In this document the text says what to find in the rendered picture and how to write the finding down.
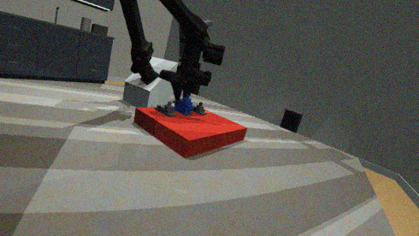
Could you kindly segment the red flat deck plate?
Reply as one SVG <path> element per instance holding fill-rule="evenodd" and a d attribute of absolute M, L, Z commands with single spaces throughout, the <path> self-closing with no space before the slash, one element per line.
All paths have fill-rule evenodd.
<path fill-rule="evenodd" d="M 248 127 L 209 112 L 201 102 L 190 115 L 174 110 L 171 103 L 136 107 L 133 122 L 184 158 L 245 139 Z"/>

